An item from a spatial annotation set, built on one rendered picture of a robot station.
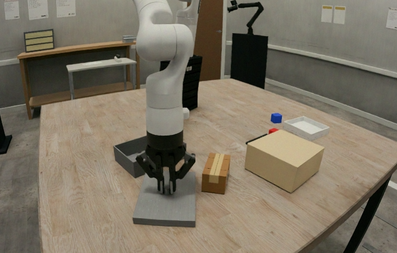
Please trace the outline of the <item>brown cardboard box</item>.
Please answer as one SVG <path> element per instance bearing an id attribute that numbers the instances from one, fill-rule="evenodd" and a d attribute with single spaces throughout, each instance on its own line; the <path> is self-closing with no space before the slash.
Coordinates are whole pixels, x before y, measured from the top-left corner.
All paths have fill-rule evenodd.
<path id="1" fill-rule="evenodd" d="M 231 155 L 209 153 L 202 172 L 202 192 L 225 194 Z"/>

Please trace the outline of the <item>blue block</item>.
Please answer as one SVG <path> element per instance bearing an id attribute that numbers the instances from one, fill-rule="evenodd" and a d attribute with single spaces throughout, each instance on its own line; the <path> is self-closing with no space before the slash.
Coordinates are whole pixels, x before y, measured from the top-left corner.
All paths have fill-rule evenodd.
<path id="1" fill-rule="evenodd" d="M 276 123 L 281 123 L 282 121 L 282 115 L 279 113 L 274 113 L 271 114 L 271 121 L 276 124 Z"/>

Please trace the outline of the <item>red block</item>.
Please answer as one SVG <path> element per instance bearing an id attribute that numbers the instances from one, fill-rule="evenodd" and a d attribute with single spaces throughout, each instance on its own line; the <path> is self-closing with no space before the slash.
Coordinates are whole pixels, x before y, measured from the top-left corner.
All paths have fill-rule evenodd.
<path id="1" fill-rule="evenodd" d="M 271 134 L 271 133 L 276 132 L 276 131 L 278 131 L 278 129 L 272 128 L 272 129 L 269 130 L 268 134 Z"/>

